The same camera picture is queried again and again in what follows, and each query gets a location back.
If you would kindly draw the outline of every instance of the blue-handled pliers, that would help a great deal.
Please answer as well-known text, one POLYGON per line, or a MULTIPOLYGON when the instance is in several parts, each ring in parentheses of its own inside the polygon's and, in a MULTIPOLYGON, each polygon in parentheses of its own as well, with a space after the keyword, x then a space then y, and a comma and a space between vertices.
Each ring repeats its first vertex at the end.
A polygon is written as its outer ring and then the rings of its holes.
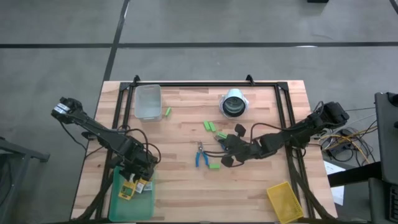
POLYGON ((198 151, 197 151, 197 157, 196 157, 196 164, 197 167, 199 167, 199 158, 200 158, 200 154, 203 155, 203 157, 205 158, 205 164, 206 166, 209 166, 209 158, 207 157, 207 155, 203 152, 203 144, 201 142, 198 143, 198 151))

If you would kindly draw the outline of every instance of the blue handle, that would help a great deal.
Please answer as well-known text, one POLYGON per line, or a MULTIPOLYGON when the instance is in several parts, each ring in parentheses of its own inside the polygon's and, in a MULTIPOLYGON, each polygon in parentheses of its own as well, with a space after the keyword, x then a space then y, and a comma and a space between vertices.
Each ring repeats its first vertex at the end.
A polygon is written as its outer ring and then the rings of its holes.
POLYGON ((197 167, 199 167, 199 158, 200 158, 200 152, 197 152, 197 157, 196 157, 197 167))
POLYGON ((205 158, 205 164, 206 166, 209 166, 209 158, 207 157, 207 155, 203 152, 203 157, 205 158))

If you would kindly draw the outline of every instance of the yellow basket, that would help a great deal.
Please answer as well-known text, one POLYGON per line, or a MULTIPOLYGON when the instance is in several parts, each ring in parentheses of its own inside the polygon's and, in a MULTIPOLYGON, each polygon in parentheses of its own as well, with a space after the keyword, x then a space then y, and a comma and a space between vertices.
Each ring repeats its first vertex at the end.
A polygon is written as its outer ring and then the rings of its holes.
POLYGON ((267 194, 281 224, 304 216, 303 209, 288 182, 268 188, 267 194))

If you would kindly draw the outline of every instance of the green object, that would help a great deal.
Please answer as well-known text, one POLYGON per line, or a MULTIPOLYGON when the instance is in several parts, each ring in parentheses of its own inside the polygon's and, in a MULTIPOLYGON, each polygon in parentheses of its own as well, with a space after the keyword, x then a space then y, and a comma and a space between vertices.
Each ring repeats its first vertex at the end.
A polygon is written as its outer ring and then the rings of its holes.
POLYGON ((224 138, 224 139, 226 138, 226 134, 222 133, 222 132, 218 132, 217 136, 220 137, 220 138, 224 138))
POLYGON ((210 164, 209 168, 210 169, 220 169, 220 165, 219 164, 210 164))
POLYGON ((207 122, 207 121, 204 121, 204 122, 203 122, 203 124, 205 125, 205 129, 206 129, 206 131, 210 131, 210 125, 209 125, 209 122, 207 122))
POLYGON ((119 174, 120 167, 114 169, 111 203, 108 218, 112 222, 132 222, 149 220, 154 215, 155 207, 155 173, 152 176, 152 190, 136 192, 131 200, 119 197, 124 177, 119 174))
POLYGON ((165 115, 165 116, 168 116, 168 115, 170 114, 171 110, 172 110, 171 107, 167 108, 167 111, 166 111, 166 115, 165 115))
POLYGON ((213 122, 209 122, 209 124, 210 124, 211 131, 216 132, 217 129, 216 129, 216 126, 214 126, 213 122))
POLYGON ((120 190, 120 192, 122 192, 122 193, 124 193, 126 195, 131 195, 132 189, 130 189, 128 187, 125 187, 125 186, 122 186, 122 189, 120 190))

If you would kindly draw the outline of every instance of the yellow label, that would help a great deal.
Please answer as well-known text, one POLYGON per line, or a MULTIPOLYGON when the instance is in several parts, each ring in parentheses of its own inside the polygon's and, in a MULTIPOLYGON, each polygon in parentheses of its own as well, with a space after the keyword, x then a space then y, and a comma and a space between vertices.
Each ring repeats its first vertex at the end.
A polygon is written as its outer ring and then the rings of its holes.
POLYGON ((130 200, 136 191, 138 181, 135 183, 124 181, 123 186, 120 189, 119 197, 130 200))

